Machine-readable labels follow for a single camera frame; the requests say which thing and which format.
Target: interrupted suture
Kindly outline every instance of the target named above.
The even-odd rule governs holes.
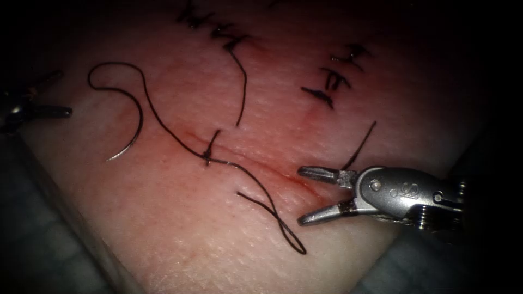
[[[325,101],[327,103],[327,105],[331,108],[331,109],[334,109],[334,106],[332,106],[332,99],[330,96],[327,96],[327,94],[323,93],[323,91],[321,90],[313,90],[313,89],[309,89],[309,88],[305,88],[305,87],[301,87],[300,88],[302,91],[304,92],[307,92],[311,95],[313,95],[314,97],[322,100],[322,101]]]
[[[338,56],[331,54],[331,60],[338,61],[338,62],[344,62],[344,63],[350,63],[350,64],[354,65],[355,67],[357,67],[360,71],[363,71],[363,68],[359,64],[355,63],[354,59],[356,59],[356,57],[360,56],[362,53],[371,55],[370,52],[367,51],[367,49],[365,49],[360,44],[346,44],[345,47],[349,49],[348,57],[338,57]]]
[[[215,15],[215,13],[208,13],[203,17],[196,17],[194,16],[194,10],[195,6],[192,4],[191,0],[187,0],[187,3],[185,5],[185,8],[182,10],[180,15],[176,18],[176,22],[182,22],[183,20],[186,20],[189,27],[192,29],[197,29],[201,24],[205,23],[210,17]],[[244,67],[241,65],[240,61],[234,54],[233,50],[236,45],[241,42],[246,37],[249,37],[249,35],[241,35],[241,36],[235,36],[232,34],[224,33],[224,31],[233,26],[232,23],[226,23],[226,24],[218,24],[217,27],[212,30],[211,32],[211,38],[228,38],[231,41],[223,45],[223,48],[229,53],[229,55],[233,58],[234,62],[238,65],[238,67],[241,70],[241,73],[244,76],[244,84],[243,84],[243,90],[242,90],[242,99],[241,99],[241,107],[240,107],[240,114],[238,115],[238,119],[236,120],[236,127],[240,125],[241,118],[244,114],[245,109],[245,97],[247,92],[247,72],[245,71]]]
[[[124,148],[124,150],[122,150],[121,152],[119,152],[118,154],[116,154],[115,156],[111,157],[111,159],[114,159],[114,158],[117,158],[119,157],[122,153],[124,153],[127,149],[129,149],[129,147],[136,141],[136,139],[138,138],[138,135],[140,133],[140,130],[142,129],[142,125],[143,125],[143,112],[142,112],[142,108],[140,106],[140,103],[138,102],[138,100],[133,96],[131,95],[129,92],[125,91],[125,90],[122,90],[120,88],[114,88],[114,87],[96,87],[92,84],[91,80],[90,80],[90,77],[93,73],[93,71],[95,71],[96,69],[102,67],[102,66],[109,66],[109,65],[123,65],[123,66],[128,66],[132,69],[135,69],[139,72],[141,78],[142,78],[142,84],[143,84],[143,88],[144,88],[144,92],[145,92],[145,96],[147,98],[147,101],[149,102],[149,107],[151,108],[151,111],[153,112],[153,115],[156,119],[156,121],[160,124],[160,126],[169,134],[171,135],[171,137],[173,139],[175,139],[185,150],[187,150],[188,152],[190,152],[192,155],[196,156],[196,157],[199,157],[201,159],[203,159],[205,161],[205,163],[208,165],[209,162],[216,162],[216,163],[220,163],[220,164],[225,164],[227,166],[231,166],[231,167],[234,167],[236,169],[239,169],[240,171],[242,171],[243,173],[245,173],[248,177],[250,177],[257,185],[258,187],[261,188],[261,190],[263,191],[263,193],[265,194],[265,196],[267,197],[267,199],[269,200],[269,203],[270,203],[270,206],[267,206],[265,205],[264,203],[260,202],[260,201],[257,201],[241,192],[237,192],[236,194],[238,196],[241,196],[259,206],[261,206],[262,208],[266,209],[275,219],[276,221],[278,221],[278,226],[280,228],[280,231],[282,232],[282,235],[283,237],[285,238],[285,240],[289,243],[289,245],[298,253],[300,254],[307,254],[307,250],[305,249],[305,246],[302,244],[302,242],[300,241],[300,239],[292,232],[292,230],[285,224],[285,222],[281,219],[281,217],[278,215],[278,212],[276,210],[276,206],[274,205],[274,201],[272,200],[272,196],[269,194],[269,192],[267,191],[267,189],[263,186],[263,184],[250,172],[248,171],[246,168],[244,168],[243,166],[237,164],[237,163],[234,163],[234,162],[230,162],[230,161],[226,161],[226,160],[220,160],[220,159],[217,159],[217,158],[212,158],[211,157],[211,154],[212,154],[212,145],[216,139],[216,137],[218,136],[218,134],[220,133],[219,130],[217,130],[215,133],[214,133],[214,136],[212,137],[212,140],[210,141],[209,143],[209,146],[207,148],[207,150],[205,152],[203,152],[202,154],[194,151],[193,149],[191,149],[189,146],[187,146],[180,138],[178,138],[173,131],[171,131],[171,129],[169,129],[165,123],[161,120],[160,116],[158,115],[158,112],[156,111],[156,108],[154,107],[153,105],[153,102],[149,96],[149,93],[147,91],[147,83],[145,81],[145,75],[143,73],[143,71],[131,64],[131,63],[126,63],[126,62],[103,62],[103,63],[100,63],[96,66],[94,66],[90,71],[89,71],[89,74],[88,74],[88,83],[89,83],[89,86],[91,86],[93,89],[95,90],[99,90],[99,91],[116,91],[118,93],[122,93],[124,95],[126,95],[127,97],[129,97],[132,101],[135,102],[135,104],[137,105],[138,109],[139,109],[139,125],[138,125],[138,130],[136,131],[135,133],[135,136],[133,137],[133,139],[131,140],[130,143],[127,144],[127,146]]]
[[[354,43],[353,44],[346,44],[345,47],[349,48],[349,50],[350,50],[348,57],[341,58],[341,57],[336,57],[336,56],[331,54],[331,60],[354,64],[361,71],[363,71],[363,68],[361,68],[361,66],[359,66],[356,63],[354,63],[354,59],[356,57],[358,57],[359,55],[361,55],[362,53],[366,53],[366,54],[370,55],[370,52],[368,52],[367,49],[365,49],[363,46],[361,46],[359,44],[354,44]],[[335,71],[333,69],[330,69],[330,68],[326,68],[324,66],[320,67],[320,70],[328,72],[327,80],[325,81],[325,87],[324,87],[325,91],[329,91],[329,88],[331,90],[333,90],[333,91],[336,91],[338,89],[340,83],[346,84],[347,87],[349,87],[349,89],[352,88],[352,86],[350,85],[349,81],[347,81],[347,79],[342,74],[340,74],[339,72],[337,72],[337,71]],[[306,88],[306,87],[301,87],[300,89],[302,91],[305,91],[307,93],[312,94],[316,98],[319,98],[319,99],[325,101],[327,103],[327,105],[331,109],[334,109],[334,107],[332,105],[333,102],[332,102],[331,97],[328,96],[327,94],[325,94],[323,91],[321,91],[321,90],[312,90],[312,89],[309,89],[309,88]]]
[[[331,70],[331,69],[328,69],[328,68],[320,68],[320,70],[324,70],[324,71],[327,71],[329,73],[329,75],[327,76],[327,81],[325,82],[325,90],[326,91],[330,87],[331,78],[332,77],[334,77],[334,83],[332,84],[332,90],[337,90],[340,83],[346,84],[347,87],[349,87],[349,89],[351,88],[351,86],[350,86],[349,82],[347,81],[347,79],[344,76],[342,76],[341,74],[339,74],[337,71],[334,71],[334,70]]]

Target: black suture thread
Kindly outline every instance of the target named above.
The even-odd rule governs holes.
[[[213,16],[215,13],[208,13],[204,17],[196,17],[196,16],[190,16],[187,19],[187,23],[189,23],[189,27],[192,29],[197,29],[202,23],[204,23],[206,20],[208,20],[211,16]]]
[[[346,44],[345,47],[347,47],[351,50],[350,55],[352,56],[352,58],[358,57],[359,55],[361,55],[361,53],[366,53],[366,54],[372,56],[372,54],[367,49],[365,49],[365,47],[361,46],[360,44],[355,44],[355,43]]]
[[[127,143],[127,145],[118,153],[116,153],[115,155],[111,156],[110,158],[106,159],[106,161],[111,161],[115,158],[118,158],[119,156],[121,156],[123,153],[125,153],[129,148],[131,148],[131,145],[134,144],[134,142],[138,139],[138,135],[140,134],[141,130],[142,130],[142,126],[143,126],[143,111],[142,111],[142,106],[140,105],[140,103],[138,102],[138,100],[133,96],[131,95],[131,93],[125,91],[125,90],[122,90],[120,88],[113,88],[113,87],[96,87],[93,85],[93,83],[91,82],[91,75],[92,73],[99,67],[101,66],[104,66],[104,65],[125,65],[125,66],[130,66],[134,69],[137,69],[137,70],[140,70],[138,67],[130,64],[130,63],[126,63],[126,62],[104,62],[104,63],[100,63],[96,66],[94,66],[90,71],[89,71],[89,74],[87,75],[87,83],[89,84],[89,86],[91,88],[93,88],[94,90],[96,91],[115,91],[115,92],[118,92],[118,93],[121,93],[121,94],[124,94],[125,96],[127,96],[128,98],[130,98],[136,105],[136,107],[138,108],[138,113],[139,113],[139,122],[138,122],[138,128],[136,130],[136,133],[135,135],[132,137],[132,139],[129,141],[129,143]]]
[[[209,146],[207,146],[207,150],[203,153],[203,156],[205,156],[205,165],[206,166],[209,165],[209,158],[211,157],[211,154],[212,154],[212,151],[211,151],[212,144],[214,143],[214,140],[216,139],[216,137],[218,136],[218,134],[220,132],[221,132],[220,129],[218,129],[218,130],[216,130],[216,132],[214,132],[211,142],[209,142]]]
[[[278,2],[280,2],[280,0],[273,0],[269,5],[267,5],[267,8],[273,8],[274,5],[278,4]]]
[[[187,0],[187,4],[185,5],[185,8],[182,10],[180,15],[176,18],[176,22],[182,22],[184,19],[191,16],[195,8],[196,7],[192,5],[192,1]]]
[[[329,85],[331,84],[331,78],[332,78],[332,74],[329,73],[329,75],[327,76],[327,81],[325,82],[325,91],[329,90]]]
[[[343,58],[343,57],[337,57],[337,56],[334,56],[331,54],[331,60],[332,61],[337,61],[337,62],[345,62],[345,63],[350,63],[352,65],[354,65],[355,67],[357,67],[359,70],[361,71],[364,71],[363,68],[354,62],[354,59],[352,58],[352,56],[349,56],[347,58]]]
[[[231,35],[231,34],[224,34],[223,31],[228,29],[229,27],[232,27],[234,24],[233,23],[226,23],[226,24],[221,24],[219,23],[215,29],[212,30],[211,32],[211,38],[229,38],[229,39],[236,39],[236,36],[234,35]]]
[[[301,87],[300,89],[304,92],[312,94],[314,97],[319,98],[322,101],[325,101],[331,109],[334,109],[334,106],[332,105],[332,99],[330,96],[327,96],[327,94],[323,93],[323,91],[313,90],[305,87]]]
[[[372,129],[375,126],[376,126],[376,121],[374,121],[372,123],[372,125],[369,128],[369,130],[367,131],[367,134],[365,135],[365,137],[361,141],[360,146],[358,147],[358,149],[356,149],[356,152],[353,153],[353,155],[350,157],[349,161],[347,161],[347,163],[341,168],[341,170],[347,170],[352,165],[352,163],[354,163],[356,161],[356,158],[358,157],[358,154],[360,154],[360,151],[363,148],[363,145],[365,144],[365,142],[369,138],[370,133],[372,132]]]
[[[277,221],[278,221],[278,224],[280,226],[282,226],[284,228],[285,231],[287,231],[289,233],[289,235],[291,235],[291,237],[294,239],[294,241],[296,241],[296,243],[298,244],[299,248],[294,245],[294,243],[292,243],[289,239],[287,239],[287,241],[289,242],[289,244],[292,246],[292,248],[294,248],[294,250],[296,250],[298,253],[300,254],[307,254],[307,249],[305,249],[305,246],[303,246],[303,244],[301,243],[300,239],[294,235],[293,231],[287,226],[287,224],[285,224],[285,222],[277,215],[274,213],[274,211],[272,211],[270,209],[270,207],[268,207],[267,205],[265,205],[264,203],[260,202],[260,201],[257,201],[241,192],[236,192],[236,195],[238,196],[242,196],[243,198],[251,201],[251,202],[254,202],[256,204],[258,204],[259,206],[263,207],[265,210],[267,210]]]
[[[298,239],[298,237],[296,237],[296,235],[287,227],[287,225],[284,226],[284,222],[281,221],[281,219],[279,218],[279,215],[278,215],[278,211],[276,210],[276,207],[274,205],[274,201],[272,200],[272,197],[271,195],[269,194],[269,192],[267,191],[267,189],[262,185],[262,183],[253,175],[251,174],[250,171],[248,171],[246,168],[244,168],[243,166],[237,164],[237,163],[234,163],[234,162],[230,162],[230,161],[225,161],[225,160],[219,160],[219,159],[216,159],[216,158],[211,158],[211,157],[205,157],[203,154],[199,154],[198,152],[192,150],[191,148],[189,148],[187,145],[184,144],[184,142],[182,142],[182,140],[180,140],[174,133],[173,131],[171,131],[164,123],[163,121],[160,119],[160,116],[158,115],[158,112],[156,111],[156,108],[154,108],[154,105],[153,105],[153,102],[149,96],[149,92],[147,91],[147,84],[145,82],[145,74],[143,73],[143,71],[133,65],[133,64],[130,64],[130,63],[125,63],[125,62],[104,62],[104,63],[100,63],[98,65],[96,65],[93,69],[91,69],[90,73],[95,69],[95,68],[98,68],[102,65],[126,65],[126,66],[129,66],[133,69],[136,69],[141,77],[142,77],[142,84],[143,84],[143,88],[144,88],[144,91],[145,91],[145,96],[147,98],[147,102],[149,103],[149,107],[151,108],[151,111],[153,112],[153,115],[154,117],[156,118],[156,121],[158,121],[158,123],[160,124],[160,126],[168,133],[171,135],[171,137],[173,137],[185,150],[189,151],[192,155],[194,156],[197,156],[203,160],[208,160],[208,161],[212,161],[212,162],[216,162],[216,163],[221,163],[221,164],[225,164],[225,165],[228,165],[228,166],[231,166],[231,167],[234,167],[234,168],[237,168],[239,170],[241,170],[243,173],[245,173],[248,177],[250,177],[257,185],[258,187],[261,188],[261,190],[265,193],[265,195],[267,196],[267,198],[269,199],[269,202],[271,204],[271,207],[272,207],[272,215],[273,216],[276,216],[278,217],[278,225],[279,225],[279,228],[280,228],[280,231],[282,232],[282,235],[283,237],[287,240],[287,242],[290,244],[290,246],[292,248],[294,248],[298,253],[300,254],[306,254],[307,251],[305,250],[305,247],[303,246],[303,244],[301,243],[300,239]],[[263,204],[259,201],[256,201],[254,199],[252,199],[254,203],[256,204]],[[266,205],[262,205],[263,208],[267,209],[268,207]],[[296,241],[296,243],[300,246],[301,250],[298,249],[293,243],[292,241],[290,240],[289,236],[287,235],[286,231],[289,232],[289,234],[291,234],[291,237]]]
[[[232,40],[231,42],[223,45],[223,48],[229,52],[230,56],[234,59],[234,61],[236,62],[236,64],[238,65],[238,67],[240,68],[242,74],[244,75],[244,89],[243,89],[243,94],[242,94],[242,98],[241,98],[241,109],[240,109],[240,114],[238,115],[238,120],[236,121],[236,127],[238,127],[240,125],[240,121],[241,121],[241,117],[243,116],[244,114],[244,109],[245,109],[245,95],[246,95],[246,91],[247,91],[247,72],[245,71],[244,67],[241,65],[240,61],[238,60],[238,58],[236,57],[236,55],[234,55],[233,53],[233,49],[234,47],[242,40],[244,39],[245,37],[248,37],[247,35],[245,36],[242,36],[242,37],[239,37],[239,38],[236,38],[234,40]]]
[[[320,70],[325,70],[329,73],[329,75],[327,76],[327,82],[325,83],[325,90],[328,90],[329,89],[329,85],[331,84],[331,78],[332,77],[335,77],[335,81],[334,81],[334,84],[332,85],[332,89],[333,90],[337,90],[338,89],[338,86],[339,86],[339,83],[342,82],[344,84],[347,85],[347,87],[349,87],[349,89],[351,89],[351,85],[349,84],[349,82],[347,81],[347,79],[342,76],[339,72],[335,71],[335,70],[332,70],[332,69],[329,69],[329,68],[320,68]]]

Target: pink skin surface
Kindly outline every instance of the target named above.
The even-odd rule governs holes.
[[[335,293],[350,290],[387,248],[399,227],[368,217],[301,228],[296,218],[346,198],[349,192],[296,175],[302,165],[341,167],[371,123],[378,122],[358,160],[417,168],[444,177],[486,121],[488,104],[468,70],[466,47],[452,26],[403,4],[197,1],[196,15],[215,12],[196,30],[175,18],[185,3],[91,9],[66,32],[29,50],[26,76],[56,67],[65,77],[39,103],[74,109],[68,120],[28,125],[23,137],[88,226],[147,293]],[[215,24],[251,37],[234,53],[248,74],[245,111],[238,118],[243,76],[212,39]],[[27,42],[54,32],[42,26]],[[359,71],[334,62],[346,43],[365,46]],[[136,71],[108,66],[93,83],[133,93],[143,130],[128,152],[105,162],[132,137],[135,105],[87,85],[100,62],[124,61],[145,73],[166,125],[203,152],[221,129],[212,157],[247,168],[272,195],[281,218],[308,250],[295,252],[265,210],[269,204],[244,173],[184,150],[156,122]],[[327,91],[334,110],[300,87],[323,89],[325,66],[352,85]]]

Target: surgical suture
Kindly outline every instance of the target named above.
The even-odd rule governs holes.
[[[187,23],[189,23],[190,28],[197,29],[202,23],[207,21],[214,14],[215,13],[208,13],[204,17],[189,16],[189,18],[187,19]]]
[[[240,68],[241,70],[241,73],[243,74],[244,76],[244,88],[243,88],[243,92],[242,92],[242,99],[241,99],[241,108],[240,108],[240,114],[238,115],[238,120],[236,121],[236,126],[239,126],[240,125],[240,121],[241,121],[241,118],[244,114],[244,109],[245,109],[245,96],[246,96],[246,91],[247,91],[247,72],[245,71],[244,67],[241,65],[240,61],[238,60],[238,58],[236,57],[236,55],[234,55],[233,53],[233,50],[234,50],[234,47],[236,47],[236,45],[241,42],[244,38],[247,38],[249,37],[249,35],[243,35],[241,37],[238,37],[238,38],[234,38],[232,41],[230,41],[229,43],[223,45],[223,48],[229,52],[230,56],[234,59],[234,61],[236,62],[236,64],[238,65],[238,67]]]
[[[104,62],[104,63],[100,63],[100,64],[94,66],[89,71],[89,74],[87,75],[87,83],[94,90],[96,90],[96,91],[114,91],[114,92],[118,92],[118,93],[124,94],[129,99],[131,99],[135,103],[136,108],[138,108],[139,121],[138,121],[138,127],[136,129],[135,135],[132,137],[132,139],[129,141],[129,143],[127,143],[127,145],[122,150],[120,150],[115,155],[113,155],[113,156],[109,157],[108,159],[106,159],[106,161],[111,161],[113,159],[116,159],[116,158],[120,157],[122,154],[126,153],[128,151],[128,149],[131,148],[131,146],[134,144],[134,142],[136,142],[136,140],[138,139],[138,136],[140,135],[140,132],[141,132],[142,126],[143,126],[143,111],[142,111],[142,106],[140,105],[138,100],[131,93],[129,93],[129,92],[123,90],[123,89],[120,89],[120,88],[97,87],[97,86],[93,85],[93,83],[91,81],[91,75],[93,74],[93,72],[96,69],[98,69],[101,66],[105,66],[105,65],[124,65],[124,66],[129,66],[129,67],[131,67],[133,69],[136,69],[142,75],[142,83],[144,85],[144,88],[145,88],[145,76],[143,75],[143,72],[142,72],[142,70],[139,67],[137,67],[137,66],[135,66],[133,64],[130,64],[130,63],[126,63],[126,62]]]
[[[208,166],[209,165],[209,159],[211,158],[211,154],[212,154],[212,151],[211,151],[211,148],[212,148],[212,145],[214,143],[214,140],[216,139],[216,137],[218,136],[218,134],[221,132],[221,130],[216,130],[216,132],[214,132],[214,135],[211,139],[211,142],[209,142],[209,146],[207,146],[207,150],[205,152],[203,152],[203,156],[205,158],[205,165]]]
[[[225,31],[226,29],[228,29],[229,27],[232,27],[234,24],[233,23],[226,23],[226,24],[221,24],[219,23],[215,29],[212,30],[211,32],[211,38],[229,38],[229,39],[236,39],[236,36],[235,35],[232,35],[232,34],[226,34],[224,33],[223,31]]]
[[[147,102],[149,103],[149,107],[156,119],[156,121],[158,122],[158,124],[160,124],[160,126],[169,134],[171,135],[171,137],[176,140],[185,150],[187,150],[189,153],[191,153],[192,155],[196,156],[196,157],[199,157],[201,159],[203,159],[207,164],[209,162],[216,162],[216,163],[220,163],[220,164],[224,164],[224,165],[227,165],[227,166],[230,166],[230,167],[234,167],[236,169],[239,169],[240,171],[242,171],[244,174],[246,174],[249,178],[251,178],[251,180],[253,180],[256,185],[258,185],[258,187],[260,187],[260,189],[263,191],[263,193],[265,194],[265,196],[267,197],[267,199],[269,200],[269,203],[270,203],[270,206],[268,205],[265,205],[264,203],[262,203],[261,201],[258,201],[258,200],[255,200],[241,192],[237,192],[236,195],[238,196],[241,196],[259,206],[261,206],[263,209],[267,210],[277,221],[278,221],[278,226],[279,226],[279,229],[280,231],[282,232],[282,235],[283,237],[285,238],[285,240],[289,243],[289,245],[298,253],[300,254],[307,254],[307,250],[305,249],[305,246],[303,245],[303,243],[300,241],[300,239],[291,231],[291,229],[289,229],[289,227],[285,224],[285,222],[281,219],[281,217],[278,215],[278,211],[276,209],[276,205],[274,204],[274,201],[272,200],[272,196],[269,194],[269,191],[267,191],[267,189],[265,188],[265,186],[263,186],[263,184],[250,172],[248,171],[246,168],[244,168],[243,166],[237,164],[237,163],[234,163],[234,162],[230,162],[230,161],[225,161],[225,160],[220,160],[220,159],[217,159],[217,158],[212,158],[211,157],[211,147],[212,147],[212,144],[214,143],[214,140],[216,139],[216,137],[218,136],[218,134],[220,133],[219,130],[217,130],[211,140],[211,142],[209,143],[209,146],[207,148],[207,151],[203,152],[202,154],[194,151],[193,149],[191,149],[189,146],[187,146],[182,140],[180,140],[180,138],[178,138],[178,136],[176,136],[174,134],[173,131],[171,131],[171,129],[169,129],[165,123],[161,120],[160,116],[158,115],[158,112],[156,110],[156,108],[154,107],[153,105],[153,102],[151,100],[151,97],[147,91],[147,85],[145,83],[145,75],[143,73],[143,71],[133,65],[133,64],[130,64],[130,63],[125,63],[125,62],[104,62],[104,63],[100,63],[96,66],[94,66],[89,74],[88,74],[88,78],[87,78],[87,81],[89,83],[89,85],[95,89],[95,90],[105,90],[105,91],[117,91],[119,93],[122,93],[126,96],[128,96],[130,99],[132,99],[136,105],[138,106],[138,110],[139,110],[139,114],[140,114],[140,123],[139,123],[139,126],[138,126],[138,130],[136,132],[136,135],[135,137],[133,138],[133,140],[131,141],[130,144],[132,144],[141,128],[142,128],[142,122],[143,122],[143,113],[142,113],[142,108],[139,104],[139,102],[136,100],[136,98],[134,98],[134,96],[132,96],[131,94],[129,94],[128,92],[122,90],[122,89],[118,89],[118,88],[111,88],[111,87],[95,87],[92,85],[91,83],[91,80],[90,80],[90,76],[91,74],[93,73],[93,71],[101,66],[104,66],[104,65],[126,65],[126,66],[129,66],[133,69],[136,69],[141,77],[142,77],[142,83],[143,83],[143,88],[144,88],[144,91],[145,91],[145,97],[147,98]]]
[[[196,7],[192,4],[192,1],[187,0],[187,4],[180,15],[176,18],[176,22],[182,22],[184,19],[191,16],[195,8]]]
[[[323,100],[323,101],[327,102],[328,106],[331,109],[334,109],[334,107],[332,106],[332,99],[330,98],[330,96],[327,96],[327,94],[323,93],[323,91],[321,91],[321,90],[312,90],[312,89],[305,88],[305,87],[301,87],[300,89],[302,91],[305,91],[307,93],[312,94],[314,97],[319,98],[320,100]]]
[[[351,88],[349,82],[347,79],[339,74],[337,71],[328,69],[328,68],[320,68],[320,70],[327,71],[329,75],[327,76],[327,81],[325,82],[325,90],[327,91],[329,89],[329,86],[331,84],[331,78],[334,77],[334,83],[332,84],[332,90],[337,90],[340,83],[344,83],[347,85],[347,87]]]
[[[371,55],[371,53],[359,44],[346,44],[345,47],[347,47],[350,50],[348,57],[338,57],[338,56],[331,54],[331,60],[353,64],[359,70],[363,71],[363,68],[360,65],[358,65],[357,63],[355,63],[354,59],[356,59],[356,57],[358,57],[359,55],[361,55],[363,53],[366,53],[368,55]]]
[[[360,151],[361,149],[363,148],[363,145],[365,145],[365,142],[367,141],[367,139],[369,138],[370,136],[370,133],[372,133],[372,130],[374,129],[374,127],[376,126],[376,121],[374,121],[369,130],[367,131],[367,134],[365,134],[365,137],[363,138],[363,140],[361,141],[360,143],[360,146],[358,146],[358,148],[356,149],[356,151],[352,154],[352,156],[349,158],[349,160],[347,161],[346,164],[344,164],[341,168],[341,170],[347,170],[349,169],[349,167],[352,165],[352,163],[354,163],[356,161],[356,158],[358,157],[358,155],[360,154]]]

